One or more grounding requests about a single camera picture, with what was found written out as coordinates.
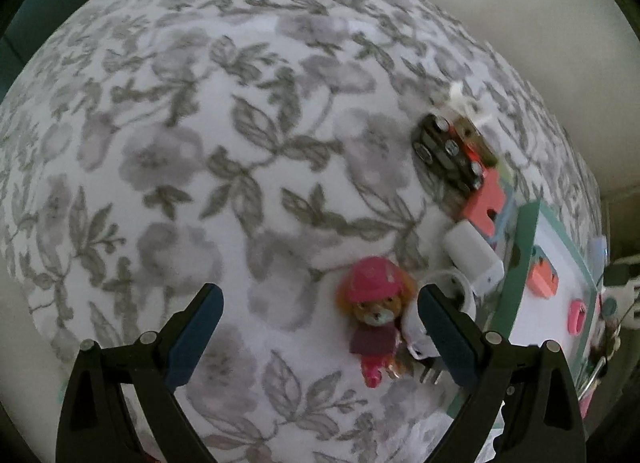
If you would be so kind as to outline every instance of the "pink helmet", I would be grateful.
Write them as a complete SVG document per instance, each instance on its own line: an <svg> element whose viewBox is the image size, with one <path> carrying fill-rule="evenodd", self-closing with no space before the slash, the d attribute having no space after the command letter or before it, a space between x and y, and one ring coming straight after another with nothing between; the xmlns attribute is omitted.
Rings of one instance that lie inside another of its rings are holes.
<svg viewBox="0 0 640 463"><path fill-rule="evenodd" d="M398 295L404 283L398 266L383 257L365 257L351 267L347 299L371 302Z"/></svg>

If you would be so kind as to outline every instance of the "bed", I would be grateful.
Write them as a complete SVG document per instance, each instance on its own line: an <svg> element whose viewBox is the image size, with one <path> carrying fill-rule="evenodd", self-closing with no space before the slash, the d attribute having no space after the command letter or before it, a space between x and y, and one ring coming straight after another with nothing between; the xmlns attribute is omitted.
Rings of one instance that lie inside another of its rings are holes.
<svg viewBox="0 0 640 463"><path fill-rule="evenodd" d="M447 190L409 135L452 83L495 116L519 196L584 252L584 160L430 1L91 0L0 106L2 252L36 328L69 366L82 339L130 343L216 283L225 316L177 393L216 458L423 461L450 425L441 393L367 389L334 294L367 255L417 278L447 264ZM140 411L136 427L153 454Z"/></svg>

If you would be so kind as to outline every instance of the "white plug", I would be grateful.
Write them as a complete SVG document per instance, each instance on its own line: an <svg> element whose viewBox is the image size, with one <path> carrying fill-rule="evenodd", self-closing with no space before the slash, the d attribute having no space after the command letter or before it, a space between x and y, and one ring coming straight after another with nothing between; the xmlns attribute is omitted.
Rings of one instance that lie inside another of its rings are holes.
<svg viewBox="0 0 640 463"><path fill-rule="evenodd" d="M468 220L460 221L447 232L443 246L478 297L487 295L504 278L502 259Z"/></svg>
<svg viewBox="0 0 640 463"><path fill-rule="evenodd" d="M471 285L459 269L448 268L429 271L424 274L418 287L435 284L448 299L459 301L458 311L466 313L471 320L476 320L476 300ZM431 337L418 315L418 301L410 303L402 314L402 337L411 356L416 360L439 357Z"/></svg>

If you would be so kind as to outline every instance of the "toy dog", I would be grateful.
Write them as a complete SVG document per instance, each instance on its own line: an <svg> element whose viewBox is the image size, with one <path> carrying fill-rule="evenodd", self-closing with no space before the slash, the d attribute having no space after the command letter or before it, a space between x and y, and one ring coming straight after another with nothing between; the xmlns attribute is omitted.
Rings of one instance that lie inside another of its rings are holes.
<svg viewBox="0 0 640 463"><path fill-rule="evenodd" d="M340 284L336 303L345 315L358 321L350 352L360 356L367 387L380 385L382 369L392 378L406 372L396 360L401 342L396 319L416 296L412 277L383 257L361 259Z"/></svg>

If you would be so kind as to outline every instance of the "blue gripper pad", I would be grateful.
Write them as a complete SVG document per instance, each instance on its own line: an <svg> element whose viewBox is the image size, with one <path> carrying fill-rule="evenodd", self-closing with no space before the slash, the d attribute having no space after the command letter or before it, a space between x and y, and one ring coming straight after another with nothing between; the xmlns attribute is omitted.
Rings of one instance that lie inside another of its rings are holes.
<svg viewBox="0 0 640 463"><path fill-rule="evenodd" d="M431 287L438 288L435 284L427 284L418 293L418 316L453 380L471 393L479 381L476 354L449 313L433 296Z"/></svg>
<svg viewBox="0 0 640 463"><path fill-rule="evenodd" d="M171 393L175 392L176 387L189 382L222 317L225 306L222 290L215 284L207 284L206 289L208 295L169 350L164 385Z"/></svg>

